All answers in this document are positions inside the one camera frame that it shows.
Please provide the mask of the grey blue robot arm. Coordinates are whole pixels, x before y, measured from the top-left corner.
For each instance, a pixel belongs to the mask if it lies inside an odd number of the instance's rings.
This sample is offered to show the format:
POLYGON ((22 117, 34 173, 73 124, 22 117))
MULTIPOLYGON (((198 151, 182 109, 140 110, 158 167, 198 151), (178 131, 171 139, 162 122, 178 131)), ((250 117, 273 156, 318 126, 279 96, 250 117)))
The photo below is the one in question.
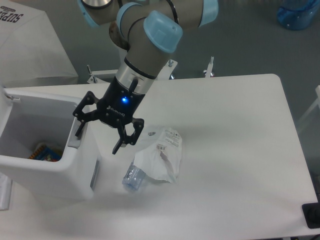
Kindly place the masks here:
POLYGON ((84 127, 99 120, 117 129, 120 147, 136 144, 144 120, 134 113, 177 49, 183 31, 213 22, 219 13, 216 0, 162 0, 145 5, 130 0, 80 0, 78 6, 91 26, 115 22, 128 43, 124 62, 105 94, 87 92, 73 115, 84 127))

